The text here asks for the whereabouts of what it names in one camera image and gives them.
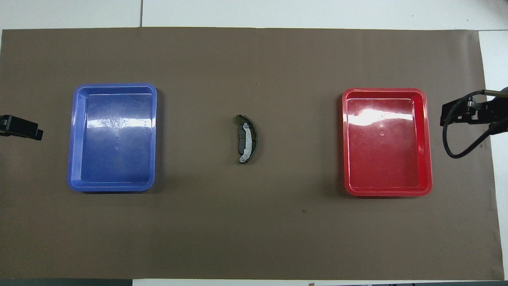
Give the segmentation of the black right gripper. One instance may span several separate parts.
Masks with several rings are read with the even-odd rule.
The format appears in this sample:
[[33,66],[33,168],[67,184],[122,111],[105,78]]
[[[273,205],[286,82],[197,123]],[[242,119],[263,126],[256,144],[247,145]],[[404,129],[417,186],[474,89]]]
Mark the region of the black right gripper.
[[508,88],[505,87],[501,91],[483,89],[482,92],[482,95],[493,96],[494,98],[477,104],[475,116],[474,108],[469,105],[471,98],[461,98],[443,104],[441,106],[440,126],[445,125],[446,118],[448,118],[448,124],[471,124],[473,120],[473,124],[488,124],[490,135],[507,132]]

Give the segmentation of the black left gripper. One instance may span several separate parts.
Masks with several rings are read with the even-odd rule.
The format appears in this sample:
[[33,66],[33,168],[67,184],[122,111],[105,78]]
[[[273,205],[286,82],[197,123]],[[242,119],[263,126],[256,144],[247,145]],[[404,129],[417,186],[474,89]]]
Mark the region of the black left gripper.
[[16,136],[41,141],[43,133],[35,122],[12,115],[0,116],[0,136]]

